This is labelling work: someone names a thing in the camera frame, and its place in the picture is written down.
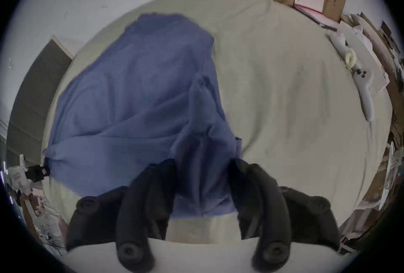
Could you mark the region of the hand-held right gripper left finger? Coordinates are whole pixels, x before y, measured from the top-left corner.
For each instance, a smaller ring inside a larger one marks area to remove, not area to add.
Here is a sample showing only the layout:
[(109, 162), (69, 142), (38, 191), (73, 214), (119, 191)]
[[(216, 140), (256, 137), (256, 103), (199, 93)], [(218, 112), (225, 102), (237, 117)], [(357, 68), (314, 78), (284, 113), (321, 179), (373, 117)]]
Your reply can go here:
[(165, 240), (176, 192), (176, 163), (149, 164), (129, 186), (78, 200), (66, 250), (115, 242), (122, 266), (148, 273), (155, 266), (149, 238)]

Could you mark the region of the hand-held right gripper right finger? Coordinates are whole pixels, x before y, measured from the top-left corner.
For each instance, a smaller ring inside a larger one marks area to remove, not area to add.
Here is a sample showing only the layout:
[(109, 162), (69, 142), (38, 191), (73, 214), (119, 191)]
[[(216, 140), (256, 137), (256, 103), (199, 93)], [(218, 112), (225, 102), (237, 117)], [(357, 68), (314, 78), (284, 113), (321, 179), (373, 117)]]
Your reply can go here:
[(281, 269), (292, 242), (339, 250), (339, 227), (328, 199), (279, 186), (260, 165), (242, 159), (231, 159), (228, 173), (241, 239), (259, 238), (251, 260), (255, 271)]

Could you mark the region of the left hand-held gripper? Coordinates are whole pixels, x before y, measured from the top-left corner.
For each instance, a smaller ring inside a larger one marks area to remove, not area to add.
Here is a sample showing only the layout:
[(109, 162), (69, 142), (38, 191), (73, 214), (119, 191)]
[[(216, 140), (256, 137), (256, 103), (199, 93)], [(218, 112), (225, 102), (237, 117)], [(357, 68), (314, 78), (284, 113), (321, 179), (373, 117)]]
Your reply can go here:
[(32, 183), (43, 181), (45, 177), (50, 175), (48, 165), (34, 164), (27, 166), (28, 161), (24, 154), (19, 155), (19, 165), (10, 167), (7, 175), (11, 180), (13, 190), (19, 190), (22, 194), (29, 196), (32, 194)]

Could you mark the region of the person's left hand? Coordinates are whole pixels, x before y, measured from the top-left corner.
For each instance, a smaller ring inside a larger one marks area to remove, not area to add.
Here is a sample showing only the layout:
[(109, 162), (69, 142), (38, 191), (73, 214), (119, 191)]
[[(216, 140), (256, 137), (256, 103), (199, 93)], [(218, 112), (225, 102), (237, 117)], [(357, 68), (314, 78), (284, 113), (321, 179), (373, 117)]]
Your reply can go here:
[(25, 221), (28, 232), (36, 240), (40, 240), (36, 228), (40, 228), (40, 226), (43, 225), (43, 220), (36, 215), (32, 205), (31, 205), (31, 199), (28, 195), (26, 195), (24, 193), (21, 194), (20, 203), (21, 203), (21, 208), (23, 210), (23, 217), (24, 217), (24, 221)]

